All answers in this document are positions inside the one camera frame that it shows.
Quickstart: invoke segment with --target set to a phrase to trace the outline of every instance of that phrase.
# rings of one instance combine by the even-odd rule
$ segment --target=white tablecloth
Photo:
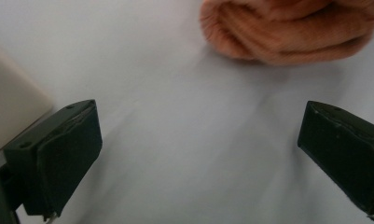
[[[234,62],[200,4],[0,1],[0,47],[55,107],[98,104],[102,153],[55,223],[371,223],[296,142],[309,100],[374,123],[374,40],[331,63]]]

